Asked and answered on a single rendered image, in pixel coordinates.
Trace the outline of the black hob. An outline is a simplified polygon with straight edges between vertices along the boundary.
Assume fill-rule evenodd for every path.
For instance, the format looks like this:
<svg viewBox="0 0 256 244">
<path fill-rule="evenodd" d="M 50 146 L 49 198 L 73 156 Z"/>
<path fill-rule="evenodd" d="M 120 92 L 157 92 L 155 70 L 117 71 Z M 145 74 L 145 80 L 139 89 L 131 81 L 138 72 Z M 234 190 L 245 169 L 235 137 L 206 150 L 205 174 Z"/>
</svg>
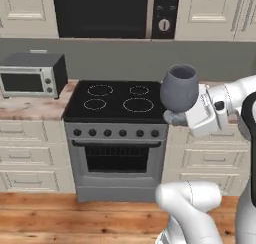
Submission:
<svg viewBox="0 0 256 244">
<path fill-rule="evenodd" d="M 63 113 L 65 122 L 162 124 L 159 82 L 80 80 Z"/>
</svg>

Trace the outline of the black built-in microwave oven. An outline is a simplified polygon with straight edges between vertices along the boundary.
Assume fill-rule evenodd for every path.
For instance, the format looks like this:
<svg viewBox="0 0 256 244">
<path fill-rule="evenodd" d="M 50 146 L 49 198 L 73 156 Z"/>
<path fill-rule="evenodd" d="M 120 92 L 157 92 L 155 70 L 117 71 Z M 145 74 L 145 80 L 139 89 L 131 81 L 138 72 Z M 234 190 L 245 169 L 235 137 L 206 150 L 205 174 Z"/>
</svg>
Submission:
<svg viewBox="0 0 256 244">
<path fill-rule="evenodd" d="M 172 39 L 179 0 L 54 0 L 61 38 Z"/>
</svg>

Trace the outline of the grey toaster oven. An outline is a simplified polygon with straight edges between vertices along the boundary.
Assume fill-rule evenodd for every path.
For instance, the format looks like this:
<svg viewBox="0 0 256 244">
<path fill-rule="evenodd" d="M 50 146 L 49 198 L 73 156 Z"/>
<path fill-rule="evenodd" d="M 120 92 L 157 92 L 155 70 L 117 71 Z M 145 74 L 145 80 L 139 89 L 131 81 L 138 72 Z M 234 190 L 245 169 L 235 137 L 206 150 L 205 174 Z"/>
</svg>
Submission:
<svg viewBox="0 0 256 244">
<path fill-rule="evenodd" d="M 67 83 L 63 54 L 13 53 L 0 62 L 0 91 L 4 98 L 58 99 Z"/>
</svg>

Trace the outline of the cream wall cupboard door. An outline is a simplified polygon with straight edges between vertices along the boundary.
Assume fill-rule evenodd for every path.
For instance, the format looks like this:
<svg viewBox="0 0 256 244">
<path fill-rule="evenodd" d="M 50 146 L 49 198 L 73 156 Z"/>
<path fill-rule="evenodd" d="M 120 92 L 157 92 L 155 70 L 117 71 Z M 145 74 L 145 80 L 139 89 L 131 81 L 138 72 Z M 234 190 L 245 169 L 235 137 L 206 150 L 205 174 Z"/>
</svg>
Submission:
<svg viewBox="0 0 256 244">
<path fill-rule="evenodd" d="M 0 0 L 1 38 L 58 38 L 53 0 Z"/>
<path fill-rule="evenodd" d="M 232 41 L 231 24 L 238 0 L 179 0 L 175 39 Z"/>
<path fill-rule="evenodd" d="M 249 0 L 244 0 L 242 3 L 239 21 L 234 35 L 234 40 L 238 42 L 256 42 L 256 0 L 253 2 L 247 28 L 244 32 L 241 31 L 244 24 L 248 4 Z"/>
</svg>

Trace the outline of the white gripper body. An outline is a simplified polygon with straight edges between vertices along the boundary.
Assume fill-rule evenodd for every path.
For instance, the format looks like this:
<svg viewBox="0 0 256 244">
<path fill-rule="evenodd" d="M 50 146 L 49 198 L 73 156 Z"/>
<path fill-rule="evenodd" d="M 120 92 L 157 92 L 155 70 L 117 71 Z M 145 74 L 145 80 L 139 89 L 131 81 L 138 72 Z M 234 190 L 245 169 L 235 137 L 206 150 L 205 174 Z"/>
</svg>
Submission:
<svg viewBox="0 0 256 244">
<path fill-rule="evenodd" d="M 188 127 L 194 137 L 202 137 L 219 129 L 207 88 L 208 85 L 199 85 L 199 96 L 196 103 L 185 112 Z"/>
</svg>

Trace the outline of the grey wine glass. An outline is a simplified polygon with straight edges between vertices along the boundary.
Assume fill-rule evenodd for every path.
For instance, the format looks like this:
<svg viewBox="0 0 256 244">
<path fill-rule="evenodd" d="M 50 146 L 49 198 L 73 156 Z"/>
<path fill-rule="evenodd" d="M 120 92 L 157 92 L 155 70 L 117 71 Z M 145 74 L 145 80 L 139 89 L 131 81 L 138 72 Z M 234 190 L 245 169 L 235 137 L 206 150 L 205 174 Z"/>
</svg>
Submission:
<svg viewBox="0 0 256 244">
<path fill-rule="evenodd" d="M 160 88 L 160 99 L 166 111 L 164 120 L 173 126 L 187 126 L 185 112 L 190 110 L 199 96 L 196 70 L 186 64 L 176 64 L 167 71 Z"/>
</svg>

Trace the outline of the cream drawer front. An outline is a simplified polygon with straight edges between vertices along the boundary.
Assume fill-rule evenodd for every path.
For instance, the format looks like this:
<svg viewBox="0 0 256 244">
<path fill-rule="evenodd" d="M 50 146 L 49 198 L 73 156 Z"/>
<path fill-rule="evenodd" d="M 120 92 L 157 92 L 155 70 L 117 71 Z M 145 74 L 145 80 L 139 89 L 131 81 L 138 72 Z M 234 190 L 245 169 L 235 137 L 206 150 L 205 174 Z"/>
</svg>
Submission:
<svg viewBox="0 0 256 244">
<path fill-rule="evenodd" d="M 0 120 L 1 141 L 64 143 L 62 121 Z"/>
<path fill-rule="evenodd" d="M 12 156 L 31 156 L 29 160 L 10 159 Z M 63 145 L 53 146 L 0 146 L 0 165 L 64 167 L 70 164 L 69 153 Z"/>
<path fill-rule="evenodd" d="M 205 172 L 181 172 L 165 171 L 162 174 L 162 182 L 174 181 L 210 181 L 216 183 L 223 196 L 240 196 L 247 181 L 248 173 L 205 173 Z"/>
<path fill-rule="evenodd" d="M 74 193 L 69 169 L 0 170 L 1 192 Z"/>
<path fill-rule="evenodd" d="M 245 169 L 250 164 L 247 148 L 203 148 L 168 146 L 165 167 L 178 169 Z"/>
<path fill-rule="evenodd" d="M 187 127 L 169 127 L 168 142 L 170 145 L 185 144 L 220 144 L 220 143 L 242 143 L 247 140 L 242 137 L 236 124 L 230 124 L 225 131 L 218 131 L 206 136 L 193 137 Z"/>
</svg>

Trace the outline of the grey oven door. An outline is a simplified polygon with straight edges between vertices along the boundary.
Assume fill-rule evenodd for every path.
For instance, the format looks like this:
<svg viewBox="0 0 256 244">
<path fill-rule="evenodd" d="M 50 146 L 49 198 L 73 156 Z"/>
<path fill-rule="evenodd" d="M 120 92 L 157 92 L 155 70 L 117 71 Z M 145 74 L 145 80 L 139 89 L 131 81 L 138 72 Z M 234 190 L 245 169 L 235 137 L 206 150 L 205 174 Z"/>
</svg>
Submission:
<svg viewBox="0 0 256 244">
<path fill-rule="evenodd" d="M 164 141 L 157 148 L 76 147 L 69 142 L 75 183 L 79 187 L 146 187 L 160 183 Z"/>
</svg>

